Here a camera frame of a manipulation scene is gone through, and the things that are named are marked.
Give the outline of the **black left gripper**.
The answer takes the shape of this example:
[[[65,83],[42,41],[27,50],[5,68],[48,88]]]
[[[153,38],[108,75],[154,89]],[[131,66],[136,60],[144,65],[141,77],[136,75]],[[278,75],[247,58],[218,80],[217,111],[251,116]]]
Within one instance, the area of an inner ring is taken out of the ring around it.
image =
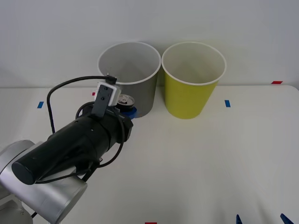
[[[119,119],[116,117],[112,109],[107,109],[104,117],[102,118],[102,126],[109,134],[111,147],[115,143],[120,144],[123,136],[124,142],[126,142],[130,138],[131,131],[134,126],[131,119],[135,118],[137,109],[134,106],[126,107],[124,109],[120,109],[120,112],[121,114],[119,114],[119,118],[124,127],[123,135]]]

